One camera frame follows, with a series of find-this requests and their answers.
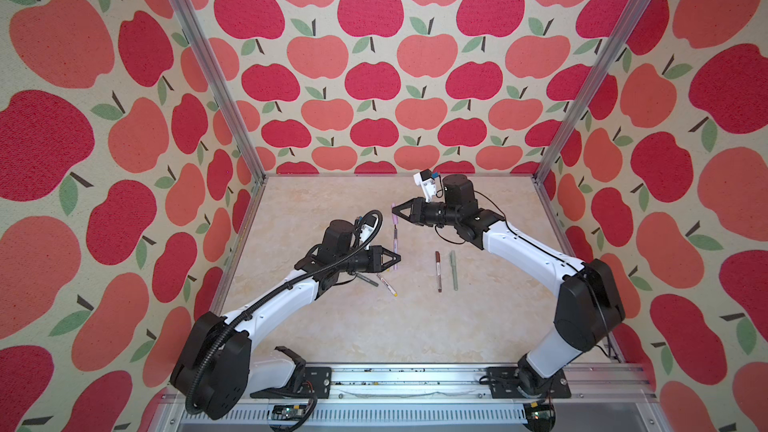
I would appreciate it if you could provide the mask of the pink pen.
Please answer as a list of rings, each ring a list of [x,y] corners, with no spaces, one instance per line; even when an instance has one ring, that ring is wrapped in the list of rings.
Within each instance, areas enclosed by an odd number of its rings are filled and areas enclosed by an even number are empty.
[[[392,222],[393,222],[393,251],[395,253],[399,254],[399,242],[398,242],[398,218],[397,216],[392,216]]]

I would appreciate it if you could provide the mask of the white pen brown end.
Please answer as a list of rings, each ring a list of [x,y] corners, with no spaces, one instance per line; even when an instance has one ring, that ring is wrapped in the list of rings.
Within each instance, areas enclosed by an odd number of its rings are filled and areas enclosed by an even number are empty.
[[[443,287],[442,287],[442,266],[441,266],[441,254],[439,251],[435,251],[434,253],[435,257],[435,277],[436,277],[436,287],[438,293],[442,293]]]

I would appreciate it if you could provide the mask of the light green pen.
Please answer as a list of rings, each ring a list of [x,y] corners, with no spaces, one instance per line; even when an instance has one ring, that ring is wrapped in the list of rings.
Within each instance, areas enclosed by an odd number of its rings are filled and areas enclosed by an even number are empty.
[[[458,291],[459,281],[458,281],[457,258],[456,258],[456,253],[453,250],[449,253],[449,261],[450,261],[451,274],[452,274],[453,290]]]

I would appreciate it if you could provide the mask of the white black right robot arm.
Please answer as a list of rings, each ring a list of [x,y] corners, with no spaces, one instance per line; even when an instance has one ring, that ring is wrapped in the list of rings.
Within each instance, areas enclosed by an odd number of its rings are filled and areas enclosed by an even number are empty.
[[[464,174],[442,178],[427,169],[415,174],[414,182],[422,195],[394,205],[394,215],[418,226],[452,227],[464,242],[507,260],[553,293],[553,327],[517,363],[517,388],[524,396],[546,395],[565,366],[625,320],[615,278],[605,262],[585,262],[529,237],[500,210],[481,207],[479,193]]]

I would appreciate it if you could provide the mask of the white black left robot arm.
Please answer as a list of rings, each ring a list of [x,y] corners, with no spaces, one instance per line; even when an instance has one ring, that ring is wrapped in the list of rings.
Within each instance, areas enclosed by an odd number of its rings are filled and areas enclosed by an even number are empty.
[[[259,361],[253,361],[253,351],[291,315],[337,286],[340,274],[377,274],[400,262],[399,254],[373,242],[382,221],[378,210],[353,222],[331,221],[322,242],[278,285],[230,313],[206,312],[196,319],[170,378],[185,397],[186,412],[217,420],[244,396],[265,394],[297,402],[277,408],[272,430],[303,426],[319,402],[305,360],[283,346]]]

